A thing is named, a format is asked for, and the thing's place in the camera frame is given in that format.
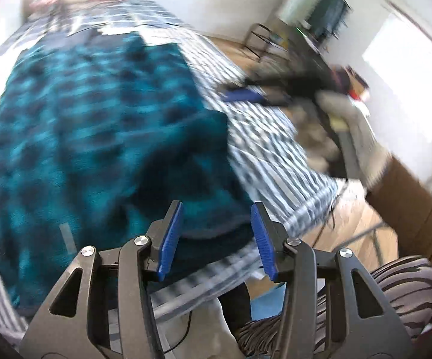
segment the striped bed sheet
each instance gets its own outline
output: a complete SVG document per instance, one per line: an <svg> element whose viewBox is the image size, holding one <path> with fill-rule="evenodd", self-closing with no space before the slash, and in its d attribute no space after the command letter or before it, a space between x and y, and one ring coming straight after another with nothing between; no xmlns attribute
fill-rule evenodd
<svg viewBox="0 0 432 359"><path fill-rule="evenodd" d="M243 71L210 40L155 2L109 3L26 23L0 47L0 96L22 50L33 46L45 33L72 34L91 27L101 27L106 33L138 31L149 45L176 42L206 106L225 112L229 118L229 161L253 201L262 201L270 216L283 223L292 236L304 234L324 219L337 185L308 168L304 150L293 139L292 123L279 109L222 102L215 86L241 79ZM151 295L156 320L178 317L233 289L260 265L253 241L237 253L156 291ZM18 345L27 327L27 321L13 309L0 278L0 332Z"/></svg>

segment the metal screw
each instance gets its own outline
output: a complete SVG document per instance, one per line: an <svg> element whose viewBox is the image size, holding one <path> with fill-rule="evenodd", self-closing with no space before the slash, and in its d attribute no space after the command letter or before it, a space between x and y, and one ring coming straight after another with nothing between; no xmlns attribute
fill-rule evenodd
<svg viewBox="0 0 432 359"><path fill-rule="evenodd" d="M301 239L299 239L298 237L288 237L286 239L286 243L289 244L290 246L296 247L299 246L299 244L301 244Z"/></svg>
<svg viewBox="0 0 432 359"><path fill-rule="evenodd" d="M91 256L95 253L95 247L93 246L86 246L83 250L81 250L81 254L83 256Z"/></svg>
<svg viewBox="0 0 432 359"><path fill-rule="evenodd" d="M147 242L148 242L148 238L146 236L135 237L135 244L137 246L144 246Z"/></svg>
<svg viewBox="0 0 432 359"><path fill-rule="evenodd" d="M343 258L350 258L351 256L354 255L354 253L348 248L341 248L339 250L339 255L341 255Z"/></svg>

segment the window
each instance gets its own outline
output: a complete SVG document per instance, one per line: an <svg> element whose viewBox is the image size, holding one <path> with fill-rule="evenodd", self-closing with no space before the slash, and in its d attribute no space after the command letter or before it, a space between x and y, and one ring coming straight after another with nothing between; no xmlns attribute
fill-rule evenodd
<svg viewBox="0 0 432 359"><path fill-rule="evenodd" d="M363 59L389 85L428 142L432 141L432 40L391 14Z"/></svg>

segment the brown sleeve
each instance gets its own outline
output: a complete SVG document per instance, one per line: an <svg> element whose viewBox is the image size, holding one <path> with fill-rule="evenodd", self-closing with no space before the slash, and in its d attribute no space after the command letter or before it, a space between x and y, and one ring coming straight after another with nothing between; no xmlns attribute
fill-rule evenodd
<svg viewBox="0 0 432 359"><path fill-rule="evenodd" d="M397 233L401 256L432 263L432 194L395 158L366 200Z"/></svg>

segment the folded blanket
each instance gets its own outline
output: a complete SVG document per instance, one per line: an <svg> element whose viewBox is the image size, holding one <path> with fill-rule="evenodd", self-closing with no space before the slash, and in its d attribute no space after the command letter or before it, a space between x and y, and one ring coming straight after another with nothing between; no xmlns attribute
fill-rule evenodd
<svg viewBox="0 0 432 359"><path fill-rule="evenodd" d="M19 59L0 103L0 273L20 314L77 250L122 246L175 199L185 239L170 279L251 239L226 115L203 107L176 44L133 33L117 47L36 46Z"/></svg>

